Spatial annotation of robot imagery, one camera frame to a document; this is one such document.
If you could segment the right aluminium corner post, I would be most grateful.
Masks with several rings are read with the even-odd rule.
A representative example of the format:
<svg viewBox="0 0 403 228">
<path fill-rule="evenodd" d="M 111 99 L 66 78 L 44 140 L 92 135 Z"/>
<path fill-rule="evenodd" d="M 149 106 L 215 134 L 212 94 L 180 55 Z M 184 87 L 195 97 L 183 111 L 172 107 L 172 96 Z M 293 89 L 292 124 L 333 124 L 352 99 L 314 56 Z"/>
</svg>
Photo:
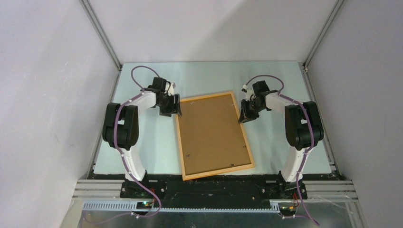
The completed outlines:
<svg viewBox="0 0 403 228">
<path fill-rule="evenodd" d="M 342 9 L 343 5 L 345 3 L 345 0 L 337 0 L 332 7 L 327 19 L 325 20 L 322 28 L 319 31 L 318 36 L 316 37 L 311 49 L 308 52 L 307 57 L 305 58 L 303 62 L 304 68 L 308 68 L 309 64 L 311 63 L 312 59 L 314 58 L 317 50 L 319 49 L 322 41 L 324 40 L 326 34 L 330 30 L 332 24 L 334 23 L 335 19 L 337 18 L 340 10 Z"/>
</svg>

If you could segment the left aluminium corner post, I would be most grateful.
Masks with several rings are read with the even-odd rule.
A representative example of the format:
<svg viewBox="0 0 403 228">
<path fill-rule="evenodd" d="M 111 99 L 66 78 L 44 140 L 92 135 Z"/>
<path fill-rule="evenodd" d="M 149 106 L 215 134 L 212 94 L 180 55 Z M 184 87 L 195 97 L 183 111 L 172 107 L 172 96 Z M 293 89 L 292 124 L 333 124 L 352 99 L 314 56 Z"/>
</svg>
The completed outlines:
<svg viewBox="0 0 403 228">
<path fill-rule="evenodd" d="M 98 35 L 101 43 L 103 44 L 107 54 L 111 58 L 114 66 L 118 71 L 122 70 L 122 63 L 118 58 L 116 51 L 113 48 L 113 45 L 110 39 L 107 36 L 106 31 L 104 30 L 101 21 L 99 20 L 91 2 L 89 0 L 79 0 L 84 12 L 86 13 L 90 23 L 92 24 L 96 34 Z"/>
</svg>

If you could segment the aluminium corner post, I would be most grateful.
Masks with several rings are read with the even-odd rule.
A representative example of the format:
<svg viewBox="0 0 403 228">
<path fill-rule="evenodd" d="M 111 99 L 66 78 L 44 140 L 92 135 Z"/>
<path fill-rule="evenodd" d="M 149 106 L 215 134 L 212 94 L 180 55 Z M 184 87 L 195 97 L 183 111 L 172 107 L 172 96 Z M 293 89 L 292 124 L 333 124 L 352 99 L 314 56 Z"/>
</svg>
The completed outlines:
<svg viewBox="0 0 403 228">
<path fill-rule="evenodd" d="M 307 57 L 305 58 L 303 62 L 304 68 L 308 68 L 309 64 L 311 63 L 312 59 L 314 58 L 317 50 L 319 49 L 322 41 L 324 40 L 326 34 L 330 30 L 332 24 L 334 23 L 335 19 L 337 18 L 340 10 L 342 9 L 343 5 L 345 3 L 345 0 L 337 0 L 332 7 L 327 19 L 325 20 L 322 28 L 319 31 L 318 36 L 316 37 L 311 49 L 308 52 Z"/>
<path fill-rule="evenodd" d="M 103 44 L 107 54 L 111 58 L 114 66 L 118 71 L 122 70 L 122 63 L 118 58 L 116 51 L 113 48 L 113 45 L 110 39 L 107 36 L 106 31 L 104 30 L 101 21 L 99 20 L 91 2 L 89 0 L 79 0 L 84 12 L 86 13 L 90 23 L 92 24 L 96 34 L 98 35 L 101 43 Z"/>
</svg>

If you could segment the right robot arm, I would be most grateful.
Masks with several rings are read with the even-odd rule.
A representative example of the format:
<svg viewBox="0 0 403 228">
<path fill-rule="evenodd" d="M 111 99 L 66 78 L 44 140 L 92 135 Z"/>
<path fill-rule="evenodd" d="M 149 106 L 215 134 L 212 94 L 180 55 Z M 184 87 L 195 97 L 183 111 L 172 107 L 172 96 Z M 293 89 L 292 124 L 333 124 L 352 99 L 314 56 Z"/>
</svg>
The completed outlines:
<svg viewBox="0 0 403 228">
<path fill-rule="evenodd" d="M 265 81 L 255 82 L 252 88 L 245 84 L 242 92 L 245 93 L 245 99 L 241 101 L 239 123 L 256 120 L 263 110 L 284 115 L 289 154 L 279 171 L 276 191 L 281 198 L 288 199 L 301 187 L 307 158 L 324 138 L 317 104 L 314 101 L 301 103 L 278 90 L 270 90 Z"/>
</svg>

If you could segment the aluminium frame front rail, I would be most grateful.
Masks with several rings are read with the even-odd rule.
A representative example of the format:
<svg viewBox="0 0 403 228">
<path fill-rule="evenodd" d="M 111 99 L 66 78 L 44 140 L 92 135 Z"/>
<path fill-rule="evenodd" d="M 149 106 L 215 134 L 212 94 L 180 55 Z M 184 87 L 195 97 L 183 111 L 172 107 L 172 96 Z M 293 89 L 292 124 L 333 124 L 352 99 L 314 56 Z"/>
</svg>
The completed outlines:
<svg viewBox="0 0 403 228">
<path fill-rule="evenodd" d="M 304 178 L 299 197 L 282 193 L 273 175 L 214 176 L 183 181 L 151 175 L 147 193 L 112 179 L 79 180 L 64 228 L 117 227 L 314 227 L 365 228 L 350 180 L 327 175 Z"/>
</svg>

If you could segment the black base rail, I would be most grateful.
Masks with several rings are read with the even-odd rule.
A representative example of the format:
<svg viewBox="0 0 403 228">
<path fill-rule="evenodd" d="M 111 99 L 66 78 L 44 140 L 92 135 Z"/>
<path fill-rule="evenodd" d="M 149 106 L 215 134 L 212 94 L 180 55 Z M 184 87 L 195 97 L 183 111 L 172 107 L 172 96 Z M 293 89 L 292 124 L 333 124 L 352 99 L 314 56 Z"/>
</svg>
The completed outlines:
<svg viewBox="0 0 403 228">
<path fill-rule="evenodd" d="M 268 209 L 273 200 L 292 200 L 297 194 L 297 190 L 282 191 L 278 180 L 278 174 L 187 181 L 181 175 L 147 174 L 141 184 L 159 197 L 164 209 Z"/>
</svg>

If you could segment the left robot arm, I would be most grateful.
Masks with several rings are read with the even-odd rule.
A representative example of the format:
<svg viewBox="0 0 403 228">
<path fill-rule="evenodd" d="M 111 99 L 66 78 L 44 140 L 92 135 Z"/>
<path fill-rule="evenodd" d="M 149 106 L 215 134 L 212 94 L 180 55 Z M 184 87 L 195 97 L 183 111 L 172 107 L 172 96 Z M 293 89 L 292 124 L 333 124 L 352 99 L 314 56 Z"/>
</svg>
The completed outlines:
<svg viewBox="0 0 403 228">
<path fill-rule="evenodd" d="M 135 145 L 139 139 L 139 116 L 150 108 L 159 108 L 159 115 L 181 116 L 180 95 L 174 92 L 176 85 L 161 77 L 155 77 L 151 85 L 124 103 L 109 103 L 106 107 L 102 138 L 120 154 L 125 168 L 125 178 L 135 181 L 132 192 L 139 198 L 148 196 L 150 184 L 143 180 L 146 169 L 141 163 Z"/>
</svg>

